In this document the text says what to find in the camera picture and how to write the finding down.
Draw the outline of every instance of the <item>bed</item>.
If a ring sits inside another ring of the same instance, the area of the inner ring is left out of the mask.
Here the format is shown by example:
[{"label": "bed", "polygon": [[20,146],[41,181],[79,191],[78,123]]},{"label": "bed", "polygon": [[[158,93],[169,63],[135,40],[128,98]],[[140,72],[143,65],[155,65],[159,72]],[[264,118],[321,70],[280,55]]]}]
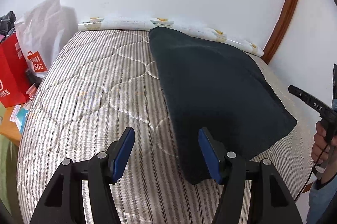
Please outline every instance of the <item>bed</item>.
[{"label": "bed", "polygon": [[[191,185],[183,177],[148,31],[93,30],[94,24],[102,27],[92,21],[90,31],[77,32],[62,49],[29,112],[17,166],[24,222],[64,158],[87,160],[131,126],[135,145],[122,179],[111,187],[121,222],[211,223],[222,186],[211,179]],[[270,158],[295,197],[311,168],[306,121],[267,64],[247,54],[297,119],[288,136],[252,160]],[[87,183],[82,188],[86,221],[93,223]],[[249,200],[247,181],[240,223],[247,222]]]}]

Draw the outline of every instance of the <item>pillow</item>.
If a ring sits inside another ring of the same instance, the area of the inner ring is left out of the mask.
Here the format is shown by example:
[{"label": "pillow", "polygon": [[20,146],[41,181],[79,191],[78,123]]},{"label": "pillow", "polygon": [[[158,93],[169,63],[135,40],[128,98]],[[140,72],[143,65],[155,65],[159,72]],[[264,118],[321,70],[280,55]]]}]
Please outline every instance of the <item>pillow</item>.
[{"label": "pillow", "polygon": [[190,183],[210,178],[198,144],[200,128],[207,127],[228,151],[252,159],[296,126],[255,61],[241,50],[165,27],[150,30],[149,38],[180,167]]}]

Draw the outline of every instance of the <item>blue sleeve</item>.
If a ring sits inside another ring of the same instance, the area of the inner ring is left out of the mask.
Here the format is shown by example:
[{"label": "blue sleeve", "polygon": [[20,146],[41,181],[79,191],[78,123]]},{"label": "blue sleeve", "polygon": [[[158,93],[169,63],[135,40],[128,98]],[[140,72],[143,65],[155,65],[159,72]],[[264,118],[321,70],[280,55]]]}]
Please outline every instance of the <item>blue sleeve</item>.
[{"label": "blue sleeve", "polygon": [[337,191],[337,175],[319,190],[317,190],[316,183],[317,181],[312,185],[309,194],[310,209],[307,216],[307,224],[316,224],[327,209]]}]

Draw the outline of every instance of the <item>human hand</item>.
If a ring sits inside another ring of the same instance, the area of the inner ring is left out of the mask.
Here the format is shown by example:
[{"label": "human hand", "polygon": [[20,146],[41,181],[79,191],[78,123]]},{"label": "human hand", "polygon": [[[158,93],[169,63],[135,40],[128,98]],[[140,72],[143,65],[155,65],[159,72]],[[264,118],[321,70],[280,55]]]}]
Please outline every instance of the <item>human hand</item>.
[{"label": "human hand", "polygon": [[[320,156],[321,152],[326,146],[326,141],[324,140],[324,137],[326,136],[326,131],[323,128],[320,121],[316,123],[316,131],[317,133],[314,135],[314,145],[312,147],[311,152],[311,158],[314,160],[314,162],[317,162],[318,157]],[[331,143],[332,146],[337,146],[337,136],[334,136]],[[328,146],[325,149],[325,152],[321,155],[318,164],[322,164],[324,161],[328,159],[328,152],[330,150],[330,147]],[[332,157],[329,161],[329,164],[337,163],[337,149],[335,148],[334,153],[332,154]]]}]

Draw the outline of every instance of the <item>white plastic bag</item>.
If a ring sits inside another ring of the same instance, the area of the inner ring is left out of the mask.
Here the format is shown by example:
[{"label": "white plastic bag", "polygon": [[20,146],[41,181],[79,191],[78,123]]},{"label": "white plastic bag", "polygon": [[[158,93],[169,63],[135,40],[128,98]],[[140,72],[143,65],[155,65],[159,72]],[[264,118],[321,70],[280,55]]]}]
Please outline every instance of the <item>white plastic bag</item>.
[{"label": "white plastic bag", "polygon": [[28,67],[44,78],[68,41],[60,0],[45,0],[15,22],[16,37]]}]

